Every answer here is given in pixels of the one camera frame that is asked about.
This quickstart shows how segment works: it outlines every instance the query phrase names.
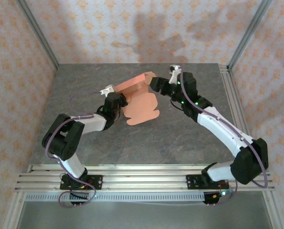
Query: pink object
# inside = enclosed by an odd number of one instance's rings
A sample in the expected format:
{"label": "pink object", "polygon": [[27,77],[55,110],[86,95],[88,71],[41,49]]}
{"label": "pink object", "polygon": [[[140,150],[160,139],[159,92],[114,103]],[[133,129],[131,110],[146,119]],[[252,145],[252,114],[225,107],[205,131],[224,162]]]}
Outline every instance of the pink object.
{"label": "pink object", "polygon": [[160,111],[156,95],[148,92],[148,85],[156,75],[153,72],[143,73],[115,86],[115,91],[123,93],[128,105],[123,107],[128,125],[137,125],[159,116]]}

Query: orange patterned wall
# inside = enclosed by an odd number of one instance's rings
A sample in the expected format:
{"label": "orange patterned wall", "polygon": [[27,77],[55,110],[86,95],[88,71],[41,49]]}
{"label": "orange patterned wall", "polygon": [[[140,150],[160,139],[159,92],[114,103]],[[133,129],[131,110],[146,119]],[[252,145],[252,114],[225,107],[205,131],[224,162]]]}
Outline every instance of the orange patterned wall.
{"label": "orange patterned wall", "polygon": [[261,0],[27,0],[60,63],[228,64]]}
{"label": "orange patterned wall", "polygon": [[234,77],[253,136],[269,144],[269,167],[284,211],[284,0],[271,3]]}
{"label": "orange patterned wall", "polygon": [[14,0],[0,0],[0,228],[27,170],[55,70]]}

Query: orange foam shape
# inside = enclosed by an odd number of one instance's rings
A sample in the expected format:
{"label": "orange foam shape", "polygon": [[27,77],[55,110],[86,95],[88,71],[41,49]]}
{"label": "orange foam shape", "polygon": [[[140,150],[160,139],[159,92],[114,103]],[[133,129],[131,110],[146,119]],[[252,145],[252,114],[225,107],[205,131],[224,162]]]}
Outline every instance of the orange foam shape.
{"label": "orange foam shape", "polygon": [[159,116],[160,111],[156,95],[148,92],[148,85],[156,75],[152,72],[143,73],[115,86],[115,91],[123,93],[128,105],[123,107],[128,125],[137,125]]}

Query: gray tabletop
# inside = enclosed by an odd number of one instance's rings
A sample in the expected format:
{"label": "gray tabletop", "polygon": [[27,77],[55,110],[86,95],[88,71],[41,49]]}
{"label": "gray tabletop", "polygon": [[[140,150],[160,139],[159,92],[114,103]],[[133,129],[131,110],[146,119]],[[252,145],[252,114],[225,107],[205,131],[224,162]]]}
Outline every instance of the gray tabletop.
{"label": "gray tabletop", "polygon": [[[77,116],[69,108],[69,98],[77,91],[104,89],[117,85],[144,72],[152,71],[169,78],[168,63],[152,64],[62,64],[59,66],[51,95],[44,113],[32,165],[55,164],[45,157],[41,140],[58,114]],[[217,64],[181,64],[197,80],[200,95],[232,121],[231,111]],[[92,132],[81,137],[77,155],[86,165],[107,164],[210,164],[232,159],[228,149],[207,129],[171,106],[169,97],[155,93],[158,118],[129,126],[127,118],[119,120],[106,131]],[[95,112],[104,103],[104,96],[79,94],[73,101],[76,110]]]}

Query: wallpaper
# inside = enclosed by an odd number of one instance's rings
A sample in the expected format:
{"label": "wallpaper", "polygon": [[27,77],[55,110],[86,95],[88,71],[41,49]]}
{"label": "wallpaper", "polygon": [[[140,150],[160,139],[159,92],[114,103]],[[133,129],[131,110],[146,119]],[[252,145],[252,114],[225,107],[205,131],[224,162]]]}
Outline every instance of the wallpaper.
{"label": "wallpaper", "polygon": [[253,136],[269,148],[284,212],[284,0],[275,0],[234,70]]}
{"label": "wallpaper", "polygon": [[14,0],[0,0],[0,228],[26,172],[55,70]]}
{"label": "wallpaper", "polygon": [[59,63],[228,64],[261,0],[27,0]]}

